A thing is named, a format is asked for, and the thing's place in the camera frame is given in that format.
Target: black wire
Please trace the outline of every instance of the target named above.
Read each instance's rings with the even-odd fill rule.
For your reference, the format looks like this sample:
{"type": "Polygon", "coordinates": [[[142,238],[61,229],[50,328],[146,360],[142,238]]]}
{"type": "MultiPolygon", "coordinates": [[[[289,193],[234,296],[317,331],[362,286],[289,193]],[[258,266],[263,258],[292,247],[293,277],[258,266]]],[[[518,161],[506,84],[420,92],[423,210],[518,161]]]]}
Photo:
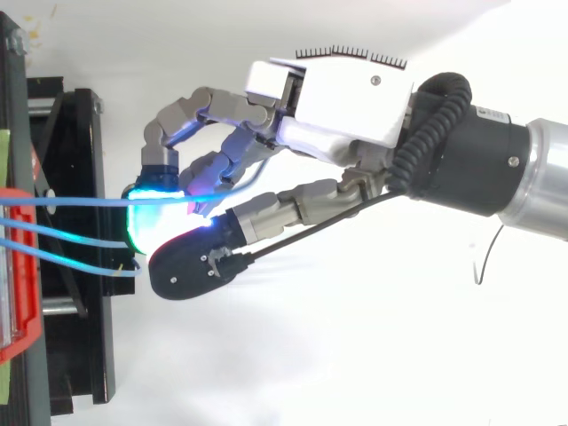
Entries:
{"type": "Polygon", "coordinates": [[[314,235],[315,233],[318,233],[319,231],[321,231],[323,229],[329,228],[329,226],[335,225],[337,222],[340,222],[347,217],[351,217],[353,215],[356,215],[357,213],[359,213],[363,209],[374,206],[375,204],[378,204],[379,202],[383,202],[383,201],[391,200],[395,197],[399,197],[402,194],[403,193],[400,193],[400,192],[386,193],[384,195],[379,195],[378,197],[374,197],[371,200],[363,201],[359,205],[357,205],[355,207],[351,207],[350,209],[347,209],[344,212],[342,212],[342,213],[340,213],[336,216],[333,216],[328,220],[321,222],[320,224],[314,225],[311,228],[306,229],[305,231],[301,231],[300,233],[292,235],[291,237],[288,237],[288,238],[286,238],[282,241],[276,242],[276,243],[272,244],[271,246],[268,246],[266,248],[258,250],[256,253],[253,253],[251,255],[251,261],[254,262],[261,257],[264,257],[266,255],[270,255],[271,253],[275,252],[276,250],[283,249],[284,247],[289,246],[290,244],[293,244],[297,241],[303,240],[304,238],[309,237],[310,235],[314,235]]]}
{"type": "Polygon", "coordinates": [[[485,267],[487,266],[489,255],[491,255],[491,250],[493,249],[493,246],[495,245],[495,242],[497,241],[497,238],[499,238],[499,234],[501,233],[504,227],[505,227],[504,225],[501,225],[499,227],[499,231],[497,231],[497,233],[493,237],[493,240],[491,241],[491,244],[489,245],[489,248],[487,249],[487,253],[485,254],[485,260],[483,262],[483,267],[481,268],[481,277],[479,277],[479,279],[477,278],[477,265],[475,260],[473,261],[473,278],[476,284],[478,284],[479,286],[483,283],[483,277],[485,276],[485,267]]]}

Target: silver cylinder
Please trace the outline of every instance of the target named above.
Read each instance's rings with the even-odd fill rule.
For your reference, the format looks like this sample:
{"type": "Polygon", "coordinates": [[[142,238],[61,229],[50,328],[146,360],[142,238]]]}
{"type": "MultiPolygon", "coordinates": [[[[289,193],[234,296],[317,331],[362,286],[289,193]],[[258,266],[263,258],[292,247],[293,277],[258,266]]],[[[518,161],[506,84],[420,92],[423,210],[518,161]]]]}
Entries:
{"type": "Polygon", "coordinates": [[[527,128],[529,161],[499,218],[507,226],[568,240],[568,126],[539,119],[527,128]]]}
{"type": "Polygon", "coordinates": [[[43,315],[73,315],[77,307],[71,297],[47,297],[43,300],[43,315]]]}

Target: black metal frame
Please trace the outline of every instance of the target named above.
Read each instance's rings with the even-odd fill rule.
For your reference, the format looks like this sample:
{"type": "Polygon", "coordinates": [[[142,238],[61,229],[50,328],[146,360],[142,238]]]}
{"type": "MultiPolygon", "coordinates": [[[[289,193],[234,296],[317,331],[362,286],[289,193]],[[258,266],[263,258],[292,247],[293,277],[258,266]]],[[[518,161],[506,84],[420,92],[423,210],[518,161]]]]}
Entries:
{"type": "MultiPolygon", "coordinates": [[[[0,42],[15,28],[0,12],[0,42]]],[[[24,57],[0,43],[0,129],[12,134],[9,185],[38,196],[51,189],[59,196],[104,197],[97,100],[89,89],[65,93],[61,77],[26,81],[24,57]],[[55,99],[51,112],[28,116],[28,95],[55,99]],[[39,170],[32,167],[34,153],[39,170]]],[[[36,210],[40,225],[122,241],[125,214],[125,209],[36,210]]],[[[127,249],[92,248],[42,236],[38,243],[40,249],[88,264],[131,268],[133,253],[127,249]]],[[[44,317],[44,334],[12,360],[11,396],[8,406],[0,406],[0,425],[47,426],[51,415],[73,413],[73,396],[91,394],[94,404],[103,404],[115,392],[110,296],[133,294],[134,279],[100,277],[46,262],[40,270],[43,299],[70,297],[77,314],[44,317]]]]}
{"type": "MultiPolygon", "coordinates": [[[[28,80],[29,97],[42,79],[28,80]]],[[[88,89],[43,93],[54,98],[50,115],[30,117],[32,141],[41,161],[35,180],[39,196],[51,189],[58,196],[104,197],[100,117],[97,95],[88,89]]],[[[124,209],[85,207],[37,210],[37,221],[57,229],[104,240],[123,238],[124,209]]],[[[129,250],[108,250],[54,243],[40,237],[41,249],[88,264],[117,269],[131,267],[129,250]]],[[[53,264],[41,266],[43,298],[71,295],[77,315],[45,317],[51,415],[73,412],[72,396],[92,394],[94,404],[114,395],[113,332],[110,296],[134,293],[134,279],[77,272],[53,264]]]]}
{"type": "MultiPolygon", "coordinates": [[[[9,51],[6,39],[18,26],[0,12],[0,129],[9,130],[8,183],[34,192],[24,57],[9,51]]],[[[42,335],[12,360],[10,398],[0,406],[0,424],[49,426],[50,400],[45,339],[42,335]]]]}

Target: red plastic part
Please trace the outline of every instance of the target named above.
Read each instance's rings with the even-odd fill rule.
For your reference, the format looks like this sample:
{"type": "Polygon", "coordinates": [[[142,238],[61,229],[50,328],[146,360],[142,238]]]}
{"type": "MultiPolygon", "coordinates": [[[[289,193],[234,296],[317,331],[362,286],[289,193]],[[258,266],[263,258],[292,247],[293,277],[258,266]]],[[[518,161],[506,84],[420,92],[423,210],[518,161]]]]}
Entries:
{"type": "MultiPolygon", "coordinates": [[[[31,197],[19,189],[0,188],[0,198],[31,197]]],[[[36,210],[33,206],[10,207],[10,218],[33,224],[36,222],[36,210]]],[[[12,241],[36,247],[36,235],[30,231],[11,229],[12,241]]],[[[16,328],[19,333],[10,346],[0,349],[0,364],[20,355],[42,334],[42,310],[38,283],[38,264],[33,256],[19,251],[12,251],[13,285],[16,316],[16,328]]]]}

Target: metal rod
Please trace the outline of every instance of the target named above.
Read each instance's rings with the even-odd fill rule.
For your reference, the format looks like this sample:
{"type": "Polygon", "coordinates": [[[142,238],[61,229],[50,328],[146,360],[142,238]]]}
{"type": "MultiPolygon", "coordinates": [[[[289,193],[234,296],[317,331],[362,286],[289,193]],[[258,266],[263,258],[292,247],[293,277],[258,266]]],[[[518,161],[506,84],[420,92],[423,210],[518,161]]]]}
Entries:
{"type": "Polygon", "coordinates": [[[73,315],[77,307],[71,297],[47,297],[43,300],[43,315],[73,315]]]}
{"type": "Polygon", "coordinates": [[[28,99],[28,112],[30,117],[45,117],[51,114],[55,98],[28,99]]]}

